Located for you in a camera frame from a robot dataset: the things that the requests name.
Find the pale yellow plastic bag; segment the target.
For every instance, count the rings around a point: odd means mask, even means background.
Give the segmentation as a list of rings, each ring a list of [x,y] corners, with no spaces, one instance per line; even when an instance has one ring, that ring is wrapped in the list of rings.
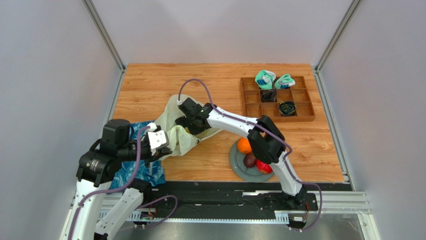
[[[168,157],[183,156],[200,142],[221,132],[218,128],[209,128],[198,135],[192,135],[184,127],[175,123],[175,120],[183,115],[178,108],[178,95],[175,94],[169,98],[163,113],[154,121],[167,133],[169,140],[167,147],[171,149],[171,154],[160,158],[161,161]]]

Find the orange fake orange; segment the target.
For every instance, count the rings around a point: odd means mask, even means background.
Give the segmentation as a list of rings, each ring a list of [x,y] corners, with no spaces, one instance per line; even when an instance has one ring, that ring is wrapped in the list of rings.
[[[236,143],[237,150],[242,154],[249,154],[252,152],[252,147],[249,143],[249,141],[242,137],[240,138]]]

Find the dark red fake plum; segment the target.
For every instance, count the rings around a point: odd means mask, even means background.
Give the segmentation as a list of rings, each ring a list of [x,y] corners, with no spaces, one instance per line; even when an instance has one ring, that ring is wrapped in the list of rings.
[[[257,158],[254,156],[252,152],[247,153],[243,158],[243,165],[246,168],[253,168],[257,164]]]

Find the red fake fruit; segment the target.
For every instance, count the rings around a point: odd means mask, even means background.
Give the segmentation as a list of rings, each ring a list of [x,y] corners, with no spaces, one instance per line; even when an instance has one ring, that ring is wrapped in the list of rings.
[[[257,170],[264,175],[269,175],[273,172],[269,164],[264,163],[258,159],[256,160],[256,167],[257,167]]]

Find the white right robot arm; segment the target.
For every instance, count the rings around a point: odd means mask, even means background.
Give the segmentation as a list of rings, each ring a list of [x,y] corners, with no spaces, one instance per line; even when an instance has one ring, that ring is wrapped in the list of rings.
[[[289,160],[292,149],[270,117],[246,117],[211,103],[201,105],[191,98],[178,99],[177,106],[183,116],[175,122],[191,134],[220,129],[247,139],[256,159],[269,165],[277,176],[287,205],[292,209],[309,205],[308,191]]]

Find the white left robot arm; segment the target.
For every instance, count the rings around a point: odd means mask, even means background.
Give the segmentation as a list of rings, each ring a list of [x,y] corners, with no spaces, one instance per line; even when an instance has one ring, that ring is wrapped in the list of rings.
[[[75,200],[64,240],[112,240],[137,207],[153,199],[152,184],[137,179],[141,164],[170,155],[166,131],[150,123],[135,131],[125,119],[109,120],[101,138],[83,154],[76,173]],[[130,179],[112,189],[123,162],[134,162]]]

